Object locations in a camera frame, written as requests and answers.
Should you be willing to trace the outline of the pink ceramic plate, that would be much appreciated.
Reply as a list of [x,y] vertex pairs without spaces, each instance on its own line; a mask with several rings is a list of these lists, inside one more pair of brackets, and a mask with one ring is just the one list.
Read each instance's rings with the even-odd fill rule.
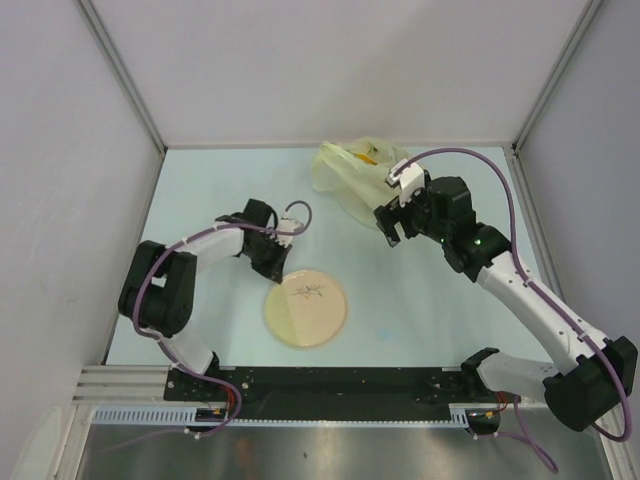
[[293,348],[310,349],[333,340],[349,314],[347,294],[331,275],[298,270],[269,291],[264,304],[271,334]]

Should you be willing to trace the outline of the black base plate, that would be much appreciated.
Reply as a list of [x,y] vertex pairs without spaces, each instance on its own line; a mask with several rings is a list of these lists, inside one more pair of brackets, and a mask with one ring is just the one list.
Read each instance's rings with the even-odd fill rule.
[[450,420],[449,407],[489,410],[495,419],[505,397],[459,369],[441,367],[221,367],[219,386],[177,369],[167,373],[163,399],[212,407],[240,392],[239,420],[426,422]]

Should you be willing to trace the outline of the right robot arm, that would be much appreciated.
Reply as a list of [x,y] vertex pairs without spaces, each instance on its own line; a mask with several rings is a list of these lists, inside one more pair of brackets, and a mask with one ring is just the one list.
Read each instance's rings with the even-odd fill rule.
[[450,267],[502,302],[542,345],[550,362],[486,348],[462,365],[463,393],[484,401],[495,391],[545,403],[571,430],[581,432],[630,396],[636,346],[616,340],[571,311],[521,263],[499,230],[476,218],[471,193],[459,177],[427,178],[408,201],[375,209],[390,246],[418,235],[437,242]]

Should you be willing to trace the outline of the pale green plastic bag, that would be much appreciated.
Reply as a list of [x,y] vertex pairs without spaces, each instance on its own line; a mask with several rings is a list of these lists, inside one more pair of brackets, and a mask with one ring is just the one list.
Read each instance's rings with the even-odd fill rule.
[[410,157],[401,146],[377,137],[346,143],[325,141],[311,162],[312,186],[330,195],[355,220],[376,230],[374,210],[397,195],[386,183],[389,171]]

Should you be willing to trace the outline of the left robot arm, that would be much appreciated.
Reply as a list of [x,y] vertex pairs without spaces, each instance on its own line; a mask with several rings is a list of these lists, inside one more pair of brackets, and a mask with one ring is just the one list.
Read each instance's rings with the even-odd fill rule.
[[212,369],[217,355],[188,326],[196,277],[225,258],[244,256],[262,277],[280,284],[293,237],[305,225],[288,211],[277,214],[267,203],[250,199],[244,210],[218,217],[211,226],[174,245],[140,243],[118,300],[119,314],[140,336],[155,341],[170,362],[188,371],[186,387],[197,398],[214,397],[221,387]]

